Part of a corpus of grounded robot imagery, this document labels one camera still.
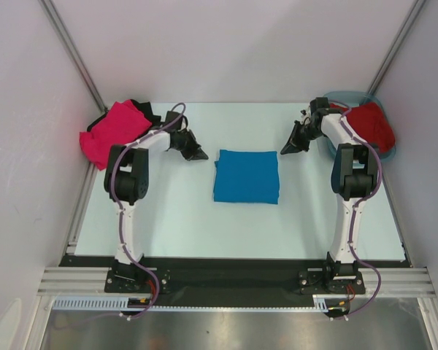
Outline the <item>blue t shirt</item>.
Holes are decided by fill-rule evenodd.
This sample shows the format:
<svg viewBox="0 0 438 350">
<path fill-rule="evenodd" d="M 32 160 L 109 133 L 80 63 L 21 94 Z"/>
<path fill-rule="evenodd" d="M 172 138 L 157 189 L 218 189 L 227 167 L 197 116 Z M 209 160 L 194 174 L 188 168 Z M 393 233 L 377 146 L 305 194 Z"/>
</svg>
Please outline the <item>blue t shirt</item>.
<svg viewBox="0 0 438 350">
<path fill-rule="evenodd" d="M 219 151 L 215 161 L 215 202 L 277 205 L 279 197 L 280 176 L 275 151 Z"/>
</svg>

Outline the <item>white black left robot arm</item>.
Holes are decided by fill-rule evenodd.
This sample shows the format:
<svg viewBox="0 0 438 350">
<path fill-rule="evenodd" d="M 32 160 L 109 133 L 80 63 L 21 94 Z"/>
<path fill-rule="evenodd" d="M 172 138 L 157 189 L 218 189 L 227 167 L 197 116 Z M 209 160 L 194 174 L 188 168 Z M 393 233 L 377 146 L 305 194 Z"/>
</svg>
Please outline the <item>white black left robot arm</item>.
<svg viewBox="0 0 438 350">
<path fill-rule="evenodd" d="M 108 293 L 139 292 L 155 281 L 155 274 L 140 268 L 143 249 L 134 232 L 136 205 L 147 195 L 150 184 L 150 161 L 169 150 L 180 152 L 187 161 L 209 157 L 188 127 L 184 111 L 172 109 L 165 120 L 127 144 L 110 148 L 104 175 L 104 189 L 118 213 L 118 247 L 107 274 L 104 291 Z"/>
</svg>

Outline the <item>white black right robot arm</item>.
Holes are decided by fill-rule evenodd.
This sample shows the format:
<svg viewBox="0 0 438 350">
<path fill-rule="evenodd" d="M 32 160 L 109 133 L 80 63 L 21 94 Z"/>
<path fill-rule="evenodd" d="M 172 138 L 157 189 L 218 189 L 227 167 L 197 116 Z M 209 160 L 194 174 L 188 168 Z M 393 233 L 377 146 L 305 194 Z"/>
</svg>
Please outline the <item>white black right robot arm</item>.
<svg viewBox="0 0 438 350">
<path fill-rule="evenodd" d="M 358 256 L 358 232 L 366 202 L 382 182 L 382 165 L 377 146 L 349 126 L 351 108 L 327 97 L 317 97 L 294 123 L 281 155 L 306 152 L 310 143 L 325 136 L 337 148 L 331 171 L 331 189 L 337 198 L 334 239 L 319 271 L 299 272 L 300 293 L 363 294 L 360 268 L 371 268 Z"/>
</svg>

